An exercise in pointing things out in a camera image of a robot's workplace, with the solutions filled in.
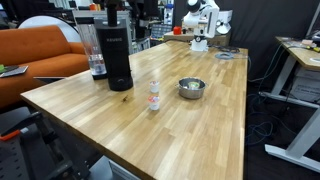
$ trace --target floor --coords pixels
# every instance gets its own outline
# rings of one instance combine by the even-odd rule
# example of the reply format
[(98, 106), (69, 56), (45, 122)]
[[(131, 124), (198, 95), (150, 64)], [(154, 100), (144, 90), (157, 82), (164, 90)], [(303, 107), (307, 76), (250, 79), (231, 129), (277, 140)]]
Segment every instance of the floor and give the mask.
[[(243, 179), (320, 179), (320, 173), (270, 156), (264, 150), (264, 144), (286, 148), (315, 112), (315, 109), (259, 97), (257, 96), (257, 88), (251, 86), (250, 83), (248, 84), (246, 109), (246, 145)], [(257, 133), (250, 135), (254, 126), (260, 127), (260, 135), (257, 135)], [(306, 156), (320, 161), (320, 140), (306, 153)], [(122, 179), (112, 173), (108, 159), (104, 156), (91, 167), (90, 171), (89, 180)]]

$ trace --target black coffee maker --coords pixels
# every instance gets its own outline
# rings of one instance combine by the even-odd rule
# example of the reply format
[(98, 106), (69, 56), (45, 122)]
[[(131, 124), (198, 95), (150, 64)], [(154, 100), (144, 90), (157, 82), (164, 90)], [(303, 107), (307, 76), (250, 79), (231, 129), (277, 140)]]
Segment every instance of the black coffee maker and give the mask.
[(109, 87), (113, 91), (125, 91), (133, 86), (126, 22), (117, 19), (116, 4), (106, 4), (105, 7), (108, 19), (95, 18), (94, 25), (107, 69)]

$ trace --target orange couch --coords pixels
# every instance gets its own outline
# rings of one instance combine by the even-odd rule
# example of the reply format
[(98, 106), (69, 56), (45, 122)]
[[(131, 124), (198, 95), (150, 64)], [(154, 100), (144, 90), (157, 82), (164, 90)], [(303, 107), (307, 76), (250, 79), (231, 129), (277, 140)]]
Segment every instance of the orange couch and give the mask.
[(0, 64), (29, 66), (22, 75), (0, 78), (0, 109), (44, 85), (34, 77), (67, 77), (89, 69), (82, 43), (69, 43), (54, 25), (1, 30)]

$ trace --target dark floor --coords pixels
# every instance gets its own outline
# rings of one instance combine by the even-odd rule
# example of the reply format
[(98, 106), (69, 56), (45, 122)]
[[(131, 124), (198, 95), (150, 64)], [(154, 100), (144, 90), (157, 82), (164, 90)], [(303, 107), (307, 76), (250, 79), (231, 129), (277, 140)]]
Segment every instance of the dark floor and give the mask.
[[(320, 173), (271, 156), (264, 150), (265, 144), (286, 149), (316, 109), (259, 97), (256, 88), (250, 87), (250, 84), (248, 95), (244, 179), (319, 180)], [(252, 125), (260, 124), (261, 129), (257, 130), (265, 133), (265, 137), (257, 133), (249, 136)], [(306, 156), (320, 161), (320, 140)]]

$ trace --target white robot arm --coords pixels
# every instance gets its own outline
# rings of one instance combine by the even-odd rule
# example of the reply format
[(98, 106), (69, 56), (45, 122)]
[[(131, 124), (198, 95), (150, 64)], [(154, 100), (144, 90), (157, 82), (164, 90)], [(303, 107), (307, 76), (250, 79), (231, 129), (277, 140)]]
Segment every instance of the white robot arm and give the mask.
[(188, 0), (187, 8), (189, 13), (183, 18), (183, 22), (188, 28), (194, 29), (191, 49), (207, 51), (205, 37), (214, 37), (220, 8), (214, 0)]

